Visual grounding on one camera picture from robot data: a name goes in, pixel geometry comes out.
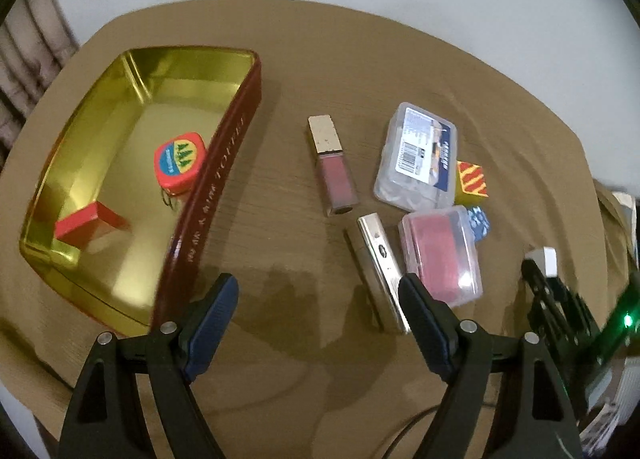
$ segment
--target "brown tablecloth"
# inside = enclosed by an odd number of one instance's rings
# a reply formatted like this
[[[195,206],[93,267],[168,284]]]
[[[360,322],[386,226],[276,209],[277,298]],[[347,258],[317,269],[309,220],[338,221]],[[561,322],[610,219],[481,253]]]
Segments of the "brown tablecloth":
[[[340,7],[289,0],[155,7],[114,20],[80,49],[38,104],[0,176],[0,378],[54,435],[69,385],[104,328],[21,258],[22,220],[56,137],[102,70],[124,50],[168,44],[250,48],[263,62],[262,105],[202,263],[202,281],[222,270],[241,285],[214,363],[193,385],[230,459],[379,457],[393,432],[442,397],[444,385],[413,338],[372,326],[342,232],[373,211],[389,226],[401,219],[400,210],[373,198],[372,185],[386,124],[403,101],[452,121],[458,158],[481,164],[486,174],[492,231],[479,243],[484,296],[458,315],[488,331],[524,331],[520,262],[527,250],[547,245],[558,249],[564,281],[604,322],[626,268],[608,272],[607,249],[616,249],[606,243],[582,146],[503,74],[415,29]],[[305,137],[314,114],[332,115],[340,134],[362,198],[351,214],[322,213]],[[148,385],[142,391],[158,455],[170,457]],[[476,457],[490,418],[484,412]],[[424,425],[396,457],[409,456]]]

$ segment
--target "curtain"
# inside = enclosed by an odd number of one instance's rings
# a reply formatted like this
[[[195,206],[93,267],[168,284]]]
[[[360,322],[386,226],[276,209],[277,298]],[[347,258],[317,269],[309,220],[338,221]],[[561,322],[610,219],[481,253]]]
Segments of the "curtain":
[[[78,48],[56,0],[16,0],[0,24],[0,168],[38,100]]]

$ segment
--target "lip gloss tube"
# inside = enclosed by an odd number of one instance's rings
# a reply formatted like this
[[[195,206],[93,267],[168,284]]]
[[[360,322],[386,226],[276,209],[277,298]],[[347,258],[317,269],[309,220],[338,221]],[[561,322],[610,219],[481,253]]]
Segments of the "lip gloss tube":
[[[358,204],[358,196],[331,116],[309,117],[309,129],[318,156],[316,171],[326,213],[350,212]]]

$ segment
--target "metal screw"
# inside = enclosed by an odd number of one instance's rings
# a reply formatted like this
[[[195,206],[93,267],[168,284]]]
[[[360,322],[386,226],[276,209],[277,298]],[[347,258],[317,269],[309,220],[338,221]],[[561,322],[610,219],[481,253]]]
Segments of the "metal screw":
[[[176,329],[178,328],[178,326],[176,325],[175,322],[164,322],[161,326],[160,326],[160,332],[162,334],[171,334],[172,332],[174,332]]]
[[[524,339],[532,345],[536,345],[540,342],[540,337],[532,332],[528,332],[524,334]]]
[[[105,332],[105,333],[100,333],[98,335],[98,343],[100,345],[106,345],[108,344],[111,340],[113,340],[113,335],[110,332]]]
[[[478,324],[473,320],[462,320],[462,322],[460,322],[460,328],[465,331],[465,333],[475,333],[478,330]]]

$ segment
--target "black cable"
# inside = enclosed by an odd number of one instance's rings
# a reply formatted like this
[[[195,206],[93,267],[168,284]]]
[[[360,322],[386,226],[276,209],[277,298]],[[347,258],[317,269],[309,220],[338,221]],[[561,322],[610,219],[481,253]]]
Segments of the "black cable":
[[[495,405],[493,403],[485,403],[483,401],[482,406],[483,407],[487,407],[488,409],[495,409]],[[420,423],[421,420],[423,420],[428,415],[436,412],[439,408],[440,408],[439,405],[435,405],[434,407],[429,407],[428,409],[424,409],[424,410],[422,410],[422,412],[418,412],[416,415],[414,415],[409,420],[409,422],[406,425],[404,425],[404,428],[400,432],[398,432],[398,435],[396,435],[396,437],[391,442],[391,444],[386,449],[385,453],[383,454],[383,456],[380,459],[389,459],[391,457],[391,454],[393,453],[393,451],[396,449],[396,446],[398,446],[399,442],[401,442],[402,439],[404,439],[404,436],[406,436],[408,434],[408,432],[415,425]]]

